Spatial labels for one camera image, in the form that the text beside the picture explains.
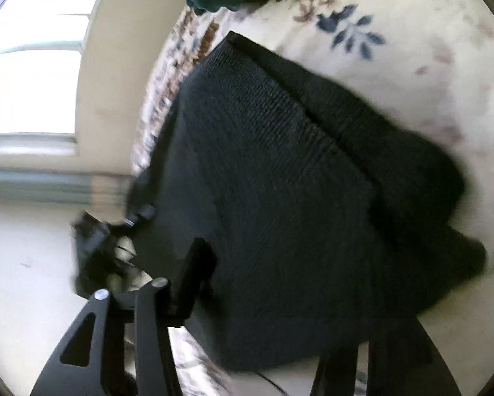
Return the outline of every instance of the window sill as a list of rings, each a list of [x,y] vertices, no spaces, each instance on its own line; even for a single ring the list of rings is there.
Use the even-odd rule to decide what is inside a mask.
[[[72,141],[0,140],[0,156],[77,156]]]

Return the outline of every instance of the window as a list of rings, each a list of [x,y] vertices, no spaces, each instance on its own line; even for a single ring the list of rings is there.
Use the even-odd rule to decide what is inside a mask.
[[[75,137],[77,82],[96,0],[7,0],[0,9],[0,137]]]

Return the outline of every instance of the window frame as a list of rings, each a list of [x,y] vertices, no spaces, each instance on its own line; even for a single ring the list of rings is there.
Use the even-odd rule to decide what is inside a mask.
[[[84,39],[81,41],[59,41],[59,42],[40,42],[36,44],[28,44],[22,46],[12,47],[0,51],[0,55],[13,53],[24,50],[72,50],[78,51],[83,55],[84,47],[88,40],[89,30],[91,27],[92,19],[95,18],[97,9],[101,0],[95,0],[93,9],[90,14],[77,14],[78,16],[88,17],[88,27],[84,34]],[[63,134],[63,133],[45,133],[45,132],[29,132],[29,133],[0,133],[0,149],[3,148],[22,148],[29,149],[43,148],[49,146],[52,148],[74,148],[77,144],[77,121],[75,120],[75,133]]]

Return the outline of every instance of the leaf pattern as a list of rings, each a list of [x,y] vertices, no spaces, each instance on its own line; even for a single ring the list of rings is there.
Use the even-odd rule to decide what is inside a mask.
[[[317,28],[325,33],[335,34],[331,42],[332,49],[345,42],[346,53],[351,53],[358,46],[360,57],[364,60],[372,60],[374,55],[372,45],[384,45],[386,39],[381,34],[361,30],[372,23],[373,15],[361,16],[357,22],[350,21],[356,10],[357,5],[348,5],[344,6],[340,12],[332,11],[328,16],[318,14]],[[343,28],[337,33],[340,25]]]

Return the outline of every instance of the blue leaf print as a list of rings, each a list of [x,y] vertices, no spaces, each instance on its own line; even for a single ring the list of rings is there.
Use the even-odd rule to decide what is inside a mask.
[[[355,44],[355,36],[352,35],[350,38],[348,38],[348,41],[346,42],[346,53],[350,53],[352,51],[354,44]]]
[[[342,43],[346,38],[347,29],[342,30],[339,34],[335,36],[333,39],[333,43],[331,44],[331,48],[334,49],[338,44]]]
[[[324,15],[317,15],[317,27],[326,33],[334,33],[339,25],[339,17],[336,13],[332,13],[327,18]]]
[[[374,17],[372,15],[368,15],[368,16],[363,16],[362,18],[360,18],[358,21],[357,21],[357,25],[369,25],[372,23],[372,19]]]
[[[357,8],[357,5],[351,5],[351,6],[344,6],[343,11],[341,11],[338,16],[339,19],[346,19],[349,18],[355,9]]]
[[[366,42],[362,42],[362,44],[360,45],[360,55],[362,56],[362,59],[372,59],[372,50]]]
[[[377,33],[368,33],[367,37],[368,37],[368,41],[375,45],[383,45],[386,43],[386,40],[382,37],[382,35]]]

